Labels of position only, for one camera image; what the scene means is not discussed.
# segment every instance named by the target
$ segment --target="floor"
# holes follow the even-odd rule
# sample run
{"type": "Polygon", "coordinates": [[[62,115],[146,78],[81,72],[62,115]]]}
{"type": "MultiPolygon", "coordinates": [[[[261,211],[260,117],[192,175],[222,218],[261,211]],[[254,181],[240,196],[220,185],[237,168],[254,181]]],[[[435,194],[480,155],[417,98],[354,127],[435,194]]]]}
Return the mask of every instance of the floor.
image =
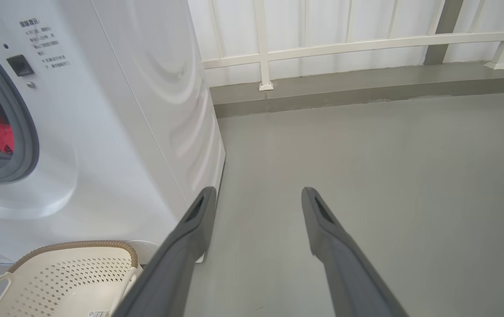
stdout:
{"type": "Polygon", "coordinates": [[[219,120],[226,166],[186,317],[334,316],[316,188],[411,316],[504,316],[504,94],[219,120]]]}

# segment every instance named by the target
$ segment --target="beige plastic basket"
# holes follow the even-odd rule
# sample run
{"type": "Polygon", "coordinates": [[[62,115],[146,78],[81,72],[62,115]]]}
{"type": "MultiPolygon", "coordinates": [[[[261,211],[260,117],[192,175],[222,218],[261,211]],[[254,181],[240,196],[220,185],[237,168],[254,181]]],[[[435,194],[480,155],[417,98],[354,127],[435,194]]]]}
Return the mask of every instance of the beige plastic basket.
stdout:
{"type": "Polygon", "coordinates": [[[142,272],[137,253],[120,241],[83,241],[41,247],[0,281],[0,317],[105,317],[142,272]]]}

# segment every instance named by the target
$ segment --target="white washing machine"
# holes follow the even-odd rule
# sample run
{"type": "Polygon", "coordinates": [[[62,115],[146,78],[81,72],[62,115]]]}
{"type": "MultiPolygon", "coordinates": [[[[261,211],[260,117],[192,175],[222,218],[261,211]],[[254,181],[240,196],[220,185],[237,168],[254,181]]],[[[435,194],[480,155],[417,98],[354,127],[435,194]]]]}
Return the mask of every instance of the white washing machine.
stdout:
{"type": "Polygon", "coordinates": [[[0,263],[138,240],[144,264],[224,164],[186,1],[0,0],[0,144],[0,263]]]}

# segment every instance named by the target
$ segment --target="white railing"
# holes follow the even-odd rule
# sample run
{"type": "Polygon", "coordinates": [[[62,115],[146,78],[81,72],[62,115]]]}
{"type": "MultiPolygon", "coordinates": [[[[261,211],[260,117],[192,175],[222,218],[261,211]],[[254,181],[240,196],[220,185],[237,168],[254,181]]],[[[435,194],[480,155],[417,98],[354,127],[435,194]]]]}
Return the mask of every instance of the white railing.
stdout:
{"type": "MultiPolygon", "coordinates": [[[[478,33],[477,28],[480,25],[484,12],[485,0],[480,0],[476,9],[471,26],[467,33],[446,33],[435,34],[437,26],[444,7],[444,0],[437,0],[433,19],[430,23],[429,33],[427,36],[403,37],[393,38],[395,32],[395,24],[399,11],[399,2],[403,0],[394,0],[393,12],[391,22],[389,24],[389,31],[387,32],[386,39],[376,39],[360,42],[352,42],[353,31],[353,12],[355,11],[356,0],[350,0],[349,13],[348,13],[348,30],[346,32],[345,42],[338,44],[329,44],[324,46],[308,46],[308,29],[305,27],[306,32],[303,32],[303,43],[305,46],[302,48],[293,48],[291,50],[268,52],[267,48],[267,33],[266,33],[266,17],[264,13],[264,0],[254,0],[254,9],[256,13],[256,34],[258,36],[258,53],[242,56],[225,56],[224,46],[219,36],[219,29],[217,24],[217,10],[215,0],[208,0],[211,8],[211,19],[213,21],[213,28],[215,33],[216,46],[220,58],[204,60],[203,64],[206,69],[235,66],[242,64],[260,63],[260,75],[262,82],[260,83],[260,90],[272,90],[274,86],[270,81],[270,70],[268,63],[273,60],[283,60],[292,58],[302,58],[307,56],[319,56],[327,54],[339,54],[345,52],[359,52],[368,50],[379,50],[382,48],[405,48],[410,46],[425,46],[437,44],[459,44],[459,43],[476,43],[476,42],[500,42],[497,51],[495,52],[492,60],[485,64],[488,68],[493,70],[504,70],[504,31],[502,32],[486,32],[478,33]]],[[[308,26],[308,1],[304,0],[304,26],[308,26]]]]}

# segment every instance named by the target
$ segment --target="brown braided basket rim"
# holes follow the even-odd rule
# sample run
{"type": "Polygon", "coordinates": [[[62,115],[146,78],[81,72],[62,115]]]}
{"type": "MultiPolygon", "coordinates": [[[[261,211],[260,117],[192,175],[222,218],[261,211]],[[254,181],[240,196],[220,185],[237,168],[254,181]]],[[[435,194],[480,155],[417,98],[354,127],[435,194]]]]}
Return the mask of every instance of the brown braided basket rim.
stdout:
{"type": "Polygon", "coordinates": [[[66,242],[66,243],[58,243],[53,245],[47,245],[46,247],[39,247],[38,249],[29,252],[24,257],[20,258],[19,261],[16,261],[15,264],[11,265],[11,267],[7,270],[9,273],[15,273],[15,271],[21,266],[24,265],[26,261],[36,257],[39,254],[50,252],[50,251],[59,251],[59,250],[67,250],[67,249],[78,249],[79,247],[119,247],[121,249],[126,250],[131,255],[131,266],[138,267],[139,265],[139,257],[134,247],[131,247],[126,242],[123,241],[77,241],[77,242],[66,242]]]}

